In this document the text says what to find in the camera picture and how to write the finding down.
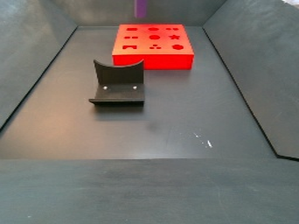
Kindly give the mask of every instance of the scratch mark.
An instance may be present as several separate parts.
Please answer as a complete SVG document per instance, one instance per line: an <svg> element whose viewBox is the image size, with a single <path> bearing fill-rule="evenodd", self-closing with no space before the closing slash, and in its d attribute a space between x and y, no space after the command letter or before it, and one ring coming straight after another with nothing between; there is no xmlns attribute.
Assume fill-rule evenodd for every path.
<svg viewBox="0 0 299 224"><path fill-rule="evenodd" d="M211 146L211 141L208 140L208 146L212 148L212 146Z"/></svg>

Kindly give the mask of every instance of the star-shaped hole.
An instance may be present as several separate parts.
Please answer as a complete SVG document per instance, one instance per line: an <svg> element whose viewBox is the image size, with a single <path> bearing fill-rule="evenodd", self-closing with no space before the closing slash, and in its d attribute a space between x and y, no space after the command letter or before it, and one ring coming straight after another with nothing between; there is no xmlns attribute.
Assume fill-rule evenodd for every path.
<svg viewBox="0 0 299 224"><path fill-rule="evenodd" d="M169 36L169 38L171 38L171 39L180 39L180 36L177 36L177 35L172 35L172 36Z"/></svg>

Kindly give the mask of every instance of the dark gray surface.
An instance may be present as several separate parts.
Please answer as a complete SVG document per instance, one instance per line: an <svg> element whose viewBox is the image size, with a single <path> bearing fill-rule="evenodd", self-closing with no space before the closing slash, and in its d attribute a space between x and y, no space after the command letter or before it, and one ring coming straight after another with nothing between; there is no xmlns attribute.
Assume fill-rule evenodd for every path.
<svg viewBox="0 0 299 224"><path fill-rule="evenodd" d="M299 10L280 0L227 1L204 30L276 153L299 158Z"/></svg>
<svg viewBox="0 0 299 224"><path fill-rule="evenodd" d="M0 0L0 128L76 25L46 0Z"/></svg>
<svg viewBox="0 0 299 224"><path fill-rule="evenodd" d="M171 23L201 26L227 0L148 0L145 18L134 18L134 0L52 0L78 25Z"/></svg>
<svg viewBox="0 0 299 224"><path fill-rule="evenodd" d="M0 163L4 224L296 224L299 164L281 160Z"/></svg>
<svg viewBox="0 0 299 224"><path fill-rule="evenodd" d="M96 108L116 27L78 28L0 134L0 158L272 158L200 27L191 71L144 71L142 107Z"/></svg>

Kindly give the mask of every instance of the shape cutout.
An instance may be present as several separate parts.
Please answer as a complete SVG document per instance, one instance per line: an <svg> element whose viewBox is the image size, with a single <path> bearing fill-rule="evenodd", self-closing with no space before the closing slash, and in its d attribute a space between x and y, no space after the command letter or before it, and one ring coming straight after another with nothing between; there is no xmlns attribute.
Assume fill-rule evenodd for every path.
<svg viewBox="0 0 299 224"><path fill-rule="evenodd" d="M158 28L156 28L156 27L149 27L149 28L148 28L148 31L150 31L150 32L156 32L156 31L158 31Z"/></svg>
<svg viewBox="0 0 299 224"><path fill-rule="evenodd" d="M136 36L133 36L133 37L125 36L124 39L137 39L137 37Z"/></svg>
<svg viewBox="0 0 299 224"><path fill-rule="evenodd" d="M175 50L181 50L181 49L183 49L183 45L173 45L173 46L172 46L172 49L175 49Z"/></svg>
<svg viewBox="0 0 299 224"><path fill-rule="evenodd" d="M149 46L149 49L162 49L158 45Z"/></svg>
<svg viewBox="0 0 299 224"><path fill-rule="evenodd" d="M157 36L157 35L150 35L149 36L149 39L158 39L160 38L160 36Z"/></svg>
<svg viewBox="0 0 299 224"><path fill-rule="evenodd" d="M167 31L171 31L171 30L173 30L173 31L179 31L179 28L176 28L176 27L173 27L173 28L165 28L165 30L167 30Z"/></svg>
<svg viewBox="0 0 299 224"><path fill-rule="evenodd" d="M171 39L180 39L180 36L177 36L177 35L172 35L172 36L169 36L169 38L171 38Z"/></svg>
<svg viewBox="0 0 299 224"><path fill-rule="evenodd" d="M136 45L122 45L122 49L125 50L126 48L136 49Z"/></svg>
<svg viewBox="0 0 299 224"><path fill-rule="evenodd" d="M128 27L128 28L125 28L129 32L136 32L137 31L137 28L130 28L130 27Z"/></svg>

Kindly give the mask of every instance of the gray wall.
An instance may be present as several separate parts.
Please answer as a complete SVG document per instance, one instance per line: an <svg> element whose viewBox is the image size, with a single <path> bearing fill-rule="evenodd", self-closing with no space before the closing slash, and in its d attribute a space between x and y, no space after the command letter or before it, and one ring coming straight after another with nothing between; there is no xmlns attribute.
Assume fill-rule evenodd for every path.
<svg viewBox="0 0 299 224"><path fill-rule="evenodd" d="M46 0L0 0L0 128L76 28Z"/></svg>
<svg viewBox="0 0 299 224"><path fill-rule="evenodd" d="M299 158L299 10L228 0L204 30L276 153Z"/></svg>
<svg viewBox="0 0 299 224"><path fill-rule="evenodd" d="M52 0L78 25L179 23L203 25L227 0L148 0L146 17L134 19L134 0Z"/></svg>

